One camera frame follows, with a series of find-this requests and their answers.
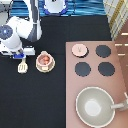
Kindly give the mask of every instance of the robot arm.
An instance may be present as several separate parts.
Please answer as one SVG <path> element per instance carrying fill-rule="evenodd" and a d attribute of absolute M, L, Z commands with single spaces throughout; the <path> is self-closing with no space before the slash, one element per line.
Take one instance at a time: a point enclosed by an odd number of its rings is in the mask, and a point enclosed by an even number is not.
<path fill-rule="evenodd" d="M 40 26 L 40 16 L 38 0 L 23 0 L 29 11 L 29 21 L 12 17 L 6 25 L 0 26 L 0 41 L 4 47 L 0 48 L 0 52 L 8 48 L 8 51 L 17 52 L 22 49 L 20 37 L 31 42 L 35 42 L 41 38 L 42 30 Z"/>
<path fill-rule="evenodd" d="M 7 25 L 12 26 L 17 34 L 31 42 L 41 38 L 42 30 L 40 26 L 40 15 L 38 0 L 23 0 L 29 11 L 29 21 L 18 17 L 13 17 Z"/>

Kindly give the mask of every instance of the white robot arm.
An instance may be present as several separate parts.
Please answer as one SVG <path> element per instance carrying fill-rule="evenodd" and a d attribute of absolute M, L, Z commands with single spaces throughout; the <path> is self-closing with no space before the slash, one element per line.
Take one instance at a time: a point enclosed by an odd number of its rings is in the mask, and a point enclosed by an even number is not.
<path fill-rule="evenodd" d="M 29 20 L 14 16 L 8 20 L 6 25 L 0 26 L 0 52 L 3 55 L 13 55 L 13 53 L 25 54 L 20 37 L 31 42 L 35 42 L 41 38 L 42 30 L 40 26 L 38 0 L 23 1 L 28 7 Z M 29 48 L 27 51 L 29 52 L 26 52 L 26 55 L 35 54 L 33 48 Z"/>

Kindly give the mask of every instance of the small pot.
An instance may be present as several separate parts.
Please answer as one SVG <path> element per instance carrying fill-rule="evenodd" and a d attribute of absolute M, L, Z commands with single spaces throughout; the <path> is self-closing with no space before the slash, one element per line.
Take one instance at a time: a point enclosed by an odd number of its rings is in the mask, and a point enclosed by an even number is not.
<path fill-rule="evenodd" d="M 48 56 L 49 58 L 49 62 L 47 64 L 42 63 L 44 56 Z M 41 72 L 48 72 L 52 70 L 54 65 L 55 65 L 54 58 L 46 51 L 42 51 L 41 54 L 36 59 L 36 67 Z"/>

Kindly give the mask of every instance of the black tablecloth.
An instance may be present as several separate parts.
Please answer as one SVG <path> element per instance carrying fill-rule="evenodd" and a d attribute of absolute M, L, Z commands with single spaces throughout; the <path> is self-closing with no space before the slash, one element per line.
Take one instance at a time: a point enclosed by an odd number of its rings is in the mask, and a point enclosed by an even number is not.
<path fill-rule="evenodd" d="M 111 40 L 107 16 L 43 17 L 41 26 L 39 41 L 21 39 L 36 50 L 26 74 L 17 72 L 20 60 L 0 57 L 0 128 L 66 128 L 65 43 Z M 56 61 L 46 74 L 35 66 L 43 50 Z"/>

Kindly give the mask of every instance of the stove burner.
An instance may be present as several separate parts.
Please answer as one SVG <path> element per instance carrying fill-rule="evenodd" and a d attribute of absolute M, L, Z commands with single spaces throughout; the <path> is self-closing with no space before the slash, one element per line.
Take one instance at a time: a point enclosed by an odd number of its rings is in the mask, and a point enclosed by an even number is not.
<path fill-rule="evenodd" d="M 79 62 L 75 66 L 75 72 L 79 76 L 82 76 L 82 77 L 87 76 L 89 75 L 90 71 L 91 71 L 91 68 L 89 64 L 87 64 L 86 62 Z"/>
<path fill-rule="evenodd" d="M 98 66 L 100 74 L 103 76 L 112 76 L 115 72 L 114 66 L 109 62 L 102 62 Z"/>
<path fill-rule="evenodd" d="M 96 48 L 96 54 L 102 58 L 106 58 L 111 55 L 111 49 L 106 45 L 99 45 Z"/>

